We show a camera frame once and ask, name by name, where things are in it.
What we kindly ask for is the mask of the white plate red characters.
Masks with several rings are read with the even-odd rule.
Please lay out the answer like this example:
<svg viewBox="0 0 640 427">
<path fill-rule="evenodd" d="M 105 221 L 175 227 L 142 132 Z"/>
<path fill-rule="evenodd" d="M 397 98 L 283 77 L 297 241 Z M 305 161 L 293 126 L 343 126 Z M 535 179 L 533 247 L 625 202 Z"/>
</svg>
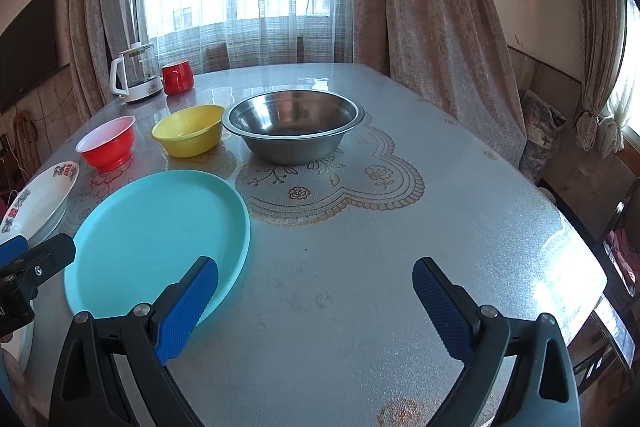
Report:
<svg viewBox="0 0 640 427">
<path fill-rule="evenodd" d="M 29 246 L 45 241 L 60 224 L 79 176 L 75 161 L 63 161 L 38 174 L 18 193 L 1 222 L 1 243 L 22 236 Z"/>
</svg>

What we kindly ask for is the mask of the turquoise plastic plate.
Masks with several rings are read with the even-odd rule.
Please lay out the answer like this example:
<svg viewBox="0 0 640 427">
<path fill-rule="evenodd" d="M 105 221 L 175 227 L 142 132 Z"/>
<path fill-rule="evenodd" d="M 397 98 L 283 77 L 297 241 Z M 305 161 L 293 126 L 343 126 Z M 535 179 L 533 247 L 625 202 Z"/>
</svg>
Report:
<svg viewBox="0 0 640 427">
<path fill-rule="evenodd" d="M 212 258 L 218 285 L 209 317 L 238 279 L 250 249 L 250 215 L 240 194 L 214 174 L 171 170 L 144 176 L 104 199 L 75 233 L 64 270 L 70 311 L 98 319 L 152 303 L 198 257 Z"/>
</svg>

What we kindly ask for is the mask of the red plastic bowl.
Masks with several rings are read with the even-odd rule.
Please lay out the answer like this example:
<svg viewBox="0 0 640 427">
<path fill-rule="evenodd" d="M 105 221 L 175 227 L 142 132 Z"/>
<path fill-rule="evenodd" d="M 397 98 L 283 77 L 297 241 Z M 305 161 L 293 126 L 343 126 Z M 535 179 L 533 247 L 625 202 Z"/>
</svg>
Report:
<svg viewBox="0 0 640 427">
<path fill-rule="evenodd" d="M 75 152 L 99 172 L 109 172 L 125 164 L 132 155 L 136 117 L 122 116 L 96 127 L 76 145 Z"/>
</svg>

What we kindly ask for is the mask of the yellow plastic bowl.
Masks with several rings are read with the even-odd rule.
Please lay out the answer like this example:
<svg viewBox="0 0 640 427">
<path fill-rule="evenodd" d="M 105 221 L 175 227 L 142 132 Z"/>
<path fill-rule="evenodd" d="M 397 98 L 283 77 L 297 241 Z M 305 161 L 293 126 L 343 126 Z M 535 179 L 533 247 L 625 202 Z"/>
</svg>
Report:
<svg viewBox="0 0 640 427">
<path fill-rule="evenodd" d="M 152 138 L 175 158 L 190 158 L 213 150 L 221 140 L 224 109 L 207 104 L 187 107 L 163 118 Z"/>
</svg>

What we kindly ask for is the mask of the stainless steel bowl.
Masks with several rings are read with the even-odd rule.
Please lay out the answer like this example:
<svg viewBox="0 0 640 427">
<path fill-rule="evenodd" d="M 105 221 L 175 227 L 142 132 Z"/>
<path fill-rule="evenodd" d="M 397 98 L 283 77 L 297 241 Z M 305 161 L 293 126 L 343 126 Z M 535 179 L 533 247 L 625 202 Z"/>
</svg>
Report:
<svg viewBox="0 0 640 427">
<path fill-rule="evenodd" d="M 222 124 L 259 159 L 304 165 L 325 158 L 366 112 L 350 98 L 311 89 L 252 95 L 224 111 Z"/>
</svg>

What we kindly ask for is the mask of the wooden chair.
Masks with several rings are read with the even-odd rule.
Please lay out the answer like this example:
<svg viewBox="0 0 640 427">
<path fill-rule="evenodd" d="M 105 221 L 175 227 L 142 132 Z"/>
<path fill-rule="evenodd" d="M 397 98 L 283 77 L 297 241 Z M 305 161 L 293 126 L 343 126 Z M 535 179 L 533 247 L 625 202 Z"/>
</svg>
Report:
<svg viewBox="0 0 640 427">
<path fill-rule="evenodd" d="M 634 181 L 617 204 L 613 217 L 594 245 L 606 275 L 602 296 L 590 314 L 598 332 L 591 337 L 596 351 L 574 366 L 577 390 L 584 393 L 606 370 L 620 362 L 626 376 L 634 377 L 639 353 L 639 182 Z"/>
</svg>

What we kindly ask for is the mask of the white glass electric kettle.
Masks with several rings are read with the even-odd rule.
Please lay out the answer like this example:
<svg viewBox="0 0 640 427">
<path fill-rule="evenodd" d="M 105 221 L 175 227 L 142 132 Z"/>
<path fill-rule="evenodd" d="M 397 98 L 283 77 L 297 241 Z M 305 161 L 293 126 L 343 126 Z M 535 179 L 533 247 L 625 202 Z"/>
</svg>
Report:
<svg viewBox="0 0 640 427">
<path fill-rule="evenodd" d="M 163 90 L 154 44 L 135 42 L 114 58 L 110 72 L 111 94 L 136 103 Z"/>
</svg>

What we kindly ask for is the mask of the red mug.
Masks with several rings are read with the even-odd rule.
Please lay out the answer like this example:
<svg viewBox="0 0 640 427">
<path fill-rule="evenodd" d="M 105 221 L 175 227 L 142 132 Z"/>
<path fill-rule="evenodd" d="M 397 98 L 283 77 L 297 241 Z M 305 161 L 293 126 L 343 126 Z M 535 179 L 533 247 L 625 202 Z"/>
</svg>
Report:
<svg viewBox="0 0 640 427">
<path fill-rule="evenodd" d="M 164 92 L 168 96 L 186 93 L 194 87 L 194 76 L 188 60 L 164 65 L 162 79 Z"/>
</svg>

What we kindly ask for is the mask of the patterned bag on floor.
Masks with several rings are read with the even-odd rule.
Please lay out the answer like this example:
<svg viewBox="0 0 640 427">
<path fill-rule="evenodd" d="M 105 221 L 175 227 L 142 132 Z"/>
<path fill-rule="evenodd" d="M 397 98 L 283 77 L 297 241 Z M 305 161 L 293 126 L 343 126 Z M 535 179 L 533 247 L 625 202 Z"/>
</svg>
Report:
<svg viewBox="0 0 640 427">
<path fill-rule="evenodd" d="M 522 109 L 527 142 L 518 168 L 530 181 L 538 183 L 559 146 L 566 119 L 559 109 L 530 90 L 522 96 Z"/>
</svg>

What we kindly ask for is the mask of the right tied beige curtain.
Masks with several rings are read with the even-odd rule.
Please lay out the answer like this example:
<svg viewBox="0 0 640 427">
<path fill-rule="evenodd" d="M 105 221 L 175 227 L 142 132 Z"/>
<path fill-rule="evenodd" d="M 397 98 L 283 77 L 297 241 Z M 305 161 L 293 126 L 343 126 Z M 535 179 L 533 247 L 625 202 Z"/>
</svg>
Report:
<svg viewBox="0 0 640 427">
<path fill-rule="evenodd" d="M 576 144 L 605 158 L 624 147 L 620 112 L 608 100 L 622 68 L 627 0 L 578 0 L 584 80 L 574 118 Z"/>
</svg>

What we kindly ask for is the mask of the middle beige curtain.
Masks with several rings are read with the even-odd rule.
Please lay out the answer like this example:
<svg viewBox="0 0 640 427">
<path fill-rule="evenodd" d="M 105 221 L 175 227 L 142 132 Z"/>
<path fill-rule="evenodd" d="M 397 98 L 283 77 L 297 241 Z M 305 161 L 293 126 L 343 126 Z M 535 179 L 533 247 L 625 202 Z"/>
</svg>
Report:
<svg viewBox="0 0 640 427">
<path fill-rule="evenodd" d="M 526 131 L 494 0 L 352 0 L 354 59 L 461 122 L 512 166 Z"/>
</svg>

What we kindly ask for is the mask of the black wall television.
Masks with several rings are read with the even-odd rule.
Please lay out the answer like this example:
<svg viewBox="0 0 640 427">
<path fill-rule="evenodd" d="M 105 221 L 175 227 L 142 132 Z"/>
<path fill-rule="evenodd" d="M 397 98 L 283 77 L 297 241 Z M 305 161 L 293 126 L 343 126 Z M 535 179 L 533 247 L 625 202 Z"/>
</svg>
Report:
<svg viewBox="0 0 640 427">
<path fill-rule="evenodd" d="M 32 0 L 1 35 L 1 112 L 58 70 L 55 0 Z"/>
</svg>

